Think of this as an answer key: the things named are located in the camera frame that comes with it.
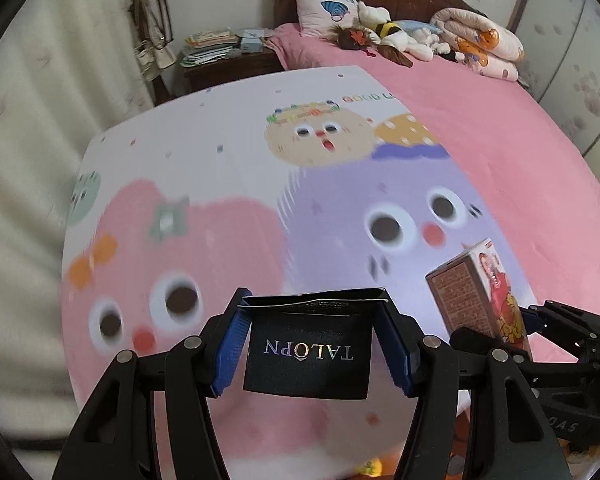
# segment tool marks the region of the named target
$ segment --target eye pupil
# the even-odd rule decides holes
[[[100,333],[105,338],[112,338],[118,335],[121,326],[120,316],[115,312],[107,312],[100,320]]]
[[[451,203],[451,200],[444,196],[437,196],[431,202],[433,213],[443,220],[449,220],[456,214],[456,208]]]
[[[188,314],[198,304],[198,293],[190,286],[178,286],[167,296],[167,310],[175,316]]]
[[[371,222],[370,231],[378,242],[389,243],[400,237],[402,229],[394,217],[382,215]]]

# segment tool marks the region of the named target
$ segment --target stack of books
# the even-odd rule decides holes
[[[197,66],[222,59],[238,43],[239,38],[228,28],[199,32],[189,36],[182,49],[180,65]]]

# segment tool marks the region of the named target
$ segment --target pink cartoon character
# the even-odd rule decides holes
[[[280,294],[284,252],[276,211],[258,201],[189,204],[165,199],[149,181],[124,187],[62,280],[62,332],[78,403],[86,402],[122,349],[154,354],[199,334],[239,286]],[[290,451],[320,438],[321,404],[245,392],[241,370],[244,362],[233,384],[210,403],[227,459]],[[170,462],[164,404],[156,412],[164,465]]]

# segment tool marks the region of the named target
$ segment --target rolled blanket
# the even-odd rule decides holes
[[[436,12],[430,23],[442,30],[442,40],[465,55],[474,72],[507,81],[518,80],[518,69],[513,62],[522,60],[525,50],[510,30],[476,12],[450,7]]]

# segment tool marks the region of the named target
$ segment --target white pillow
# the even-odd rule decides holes
[[[312,38],[327,36],[334,25],[358,25],[356,0],[296,0],[300,35]]]

